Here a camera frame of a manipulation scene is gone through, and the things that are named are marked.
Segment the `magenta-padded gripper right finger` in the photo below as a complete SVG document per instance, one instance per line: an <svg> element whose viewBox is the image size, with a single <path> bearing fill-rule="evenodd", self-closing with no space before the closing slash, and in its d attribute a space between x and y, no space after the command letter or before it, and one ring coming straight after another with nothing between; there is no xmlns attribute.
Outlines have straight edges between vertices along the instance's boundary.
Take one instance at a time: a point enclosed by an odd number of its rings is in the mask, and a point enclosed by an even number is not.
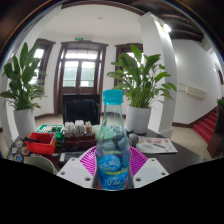
<svg viewBox="0 0 224 224"><path fill-rule="evenodd" d="M168 175L156 158L147 158L137 149L131 147L130 180L128 185L140 188Z"/></svg>

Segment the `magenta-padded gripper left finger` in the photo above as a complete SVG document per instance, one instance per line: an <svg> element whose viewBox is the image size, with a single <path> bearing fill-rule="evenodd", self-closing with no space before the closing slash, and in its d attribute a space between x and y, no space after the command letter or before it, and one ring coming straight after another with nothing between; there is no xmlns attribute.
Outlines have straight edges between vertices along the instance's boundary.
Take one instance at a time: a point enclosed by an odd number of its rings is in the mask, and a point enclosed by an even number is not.
<svg viewBox="0 0 224 224"><path fill-rule="evenodd" d="M57 175L81 187L92 188L95 173L95 147L92 147L78 158L70 157Z"/></svg>

